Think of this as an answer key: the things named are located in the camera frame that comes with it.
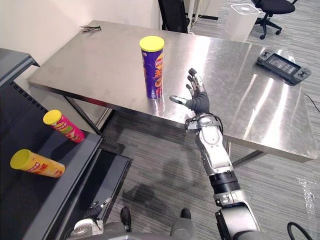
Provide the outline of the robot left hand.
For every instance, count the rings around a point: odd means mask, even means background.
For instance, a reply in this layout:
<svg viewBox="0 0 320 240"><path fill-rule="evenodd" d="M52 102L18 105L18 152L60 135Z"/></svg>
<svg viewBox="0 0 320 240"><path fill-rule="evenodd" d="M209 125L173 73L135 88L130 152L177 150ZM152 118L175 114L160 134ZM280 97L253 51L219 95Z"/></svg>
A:
<svg viewBox="0 0 320 240"><path fill-rule="evenodd" d="M101 203L97 200L93 202L93 204L88 208L86 213L84 214L85 219L93 219L95 221L99 220L99 215L105 206L111 202L111 198L107 198L106 200L102 201Z"/></svg>

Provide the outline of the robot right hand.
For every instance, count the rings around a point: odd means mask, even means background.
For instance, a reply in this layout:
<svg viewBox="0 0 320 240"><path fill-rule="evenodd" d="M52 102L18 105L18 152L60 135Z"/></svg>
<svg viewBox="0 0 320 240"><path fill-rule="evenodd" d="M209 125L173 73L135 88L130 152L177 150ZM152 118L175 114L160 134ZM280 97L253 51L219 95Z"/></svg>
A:
<svg viewBox="0 0 320 240"><path fill-rule="evenodd" d="M194 111L196 115L210 112L210 100L205 89L202 77L193 68L188 70L187 79L190 84L186 84L191 95L191 99L186 99L176 95L171 95L169 99L177 104L183 105Z"/></svg>

